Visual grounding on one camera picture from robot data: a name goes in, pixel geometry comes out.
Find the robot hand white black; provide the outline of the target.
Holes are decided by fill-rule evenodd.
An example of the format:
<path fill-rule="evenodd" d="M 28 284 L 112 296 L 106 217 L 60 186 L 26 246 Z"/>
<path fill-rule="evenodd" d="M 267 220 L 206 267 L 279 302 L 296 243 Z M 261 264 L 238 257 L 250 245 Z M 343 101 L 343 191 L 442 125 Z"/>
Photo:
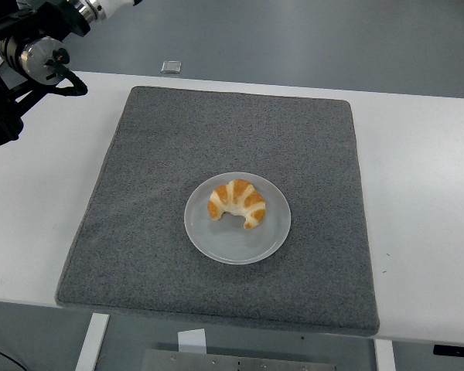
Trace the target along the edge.
<path fill-rule="evenodd" d="M 109 19 L 120 8 L 125 6 L 137 6 L 142 0 L 97 0 L 94 2 L 94 9 L 102 19 Z"/>

